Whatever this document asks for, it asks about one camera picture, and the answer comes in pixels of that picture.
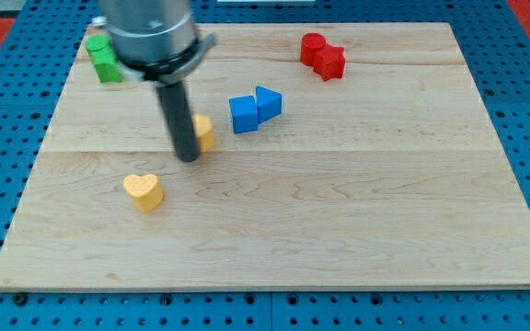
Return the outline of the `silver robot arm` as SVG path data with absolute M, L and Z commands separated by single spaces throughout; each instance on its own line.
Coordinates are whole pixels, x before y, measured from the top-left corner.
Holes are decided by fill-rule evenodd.
M 174 85 L 216 45 L 201 36 L 189 0 L 98 0 L 120 62 L 144 80 Z

